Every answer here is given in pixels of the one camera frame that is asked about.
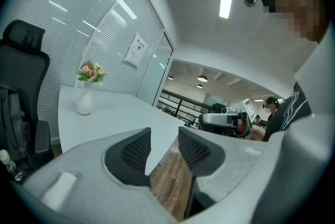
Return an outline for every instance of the flower vase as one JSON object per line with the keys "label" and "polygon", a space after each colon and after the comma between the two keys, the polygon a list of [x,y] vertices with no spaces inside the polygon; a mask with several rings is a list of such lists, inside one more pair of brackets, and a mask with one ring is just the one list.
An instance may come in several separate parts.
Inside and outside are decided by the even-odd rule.
{"label": "flower vase", "polygon": [[93,81],[84,82],[84,88],[77,103],[77,112],[81,115],[88,115],[92,111],[92,86]]}

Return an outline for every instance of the chair armrest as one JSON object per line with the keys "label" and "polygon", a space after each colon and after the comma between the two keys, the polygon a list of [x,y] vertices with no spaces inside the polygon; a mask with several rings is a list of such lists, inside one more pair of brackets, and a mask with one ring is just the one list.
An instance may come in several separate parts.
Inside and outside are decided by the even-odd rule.
{"label": "chair armrest", "polygon": [[37,121],[35,135],[35,153],[43,154],[50,151],[50,128],[47,121]]}

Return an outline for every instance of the water bottle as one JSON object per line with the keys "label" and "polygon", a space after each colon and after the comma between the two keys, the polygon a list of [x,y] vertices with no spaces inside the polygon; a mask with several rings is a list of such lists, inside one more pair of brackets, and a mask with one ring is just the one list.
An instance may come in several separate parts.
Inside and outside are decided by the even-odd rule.
{"label": "water bottle", "polygon": [[0,160],[6,166],[8,172],[13,176],[15,181],[21,181],[23,173],[21,169],[10,159],[6,150],[0,150]]}

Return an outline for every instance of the black shirt with white stripes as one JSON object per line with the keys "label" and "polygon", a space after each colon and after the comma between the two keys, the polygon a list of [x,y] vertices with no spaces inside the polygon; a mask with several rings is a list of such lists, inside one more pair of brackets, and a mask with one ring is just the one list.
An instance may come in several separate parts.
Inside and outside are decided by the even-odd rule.
{"label": "black shirt with white stripes", "polygon": [[311,114],[307,99],[298,83],[294,85],[293,94],[281,103],[266,126],[263,141],[268,141],[273,133],[287,129],[290,124]]}

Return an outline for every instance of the backpack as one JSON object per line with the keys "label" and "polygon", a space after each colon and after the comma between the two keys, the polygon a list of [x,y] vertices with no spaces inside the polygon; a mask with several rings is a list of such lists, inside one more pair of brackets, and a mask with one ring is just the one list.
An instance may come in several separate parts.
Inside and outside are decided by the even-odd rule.
{"label": "backpack", "polygon": [[30,128],[24,117],[18,93],[0,85],[0,150],[8,151],[10,159],[18,165],[29,157]]}

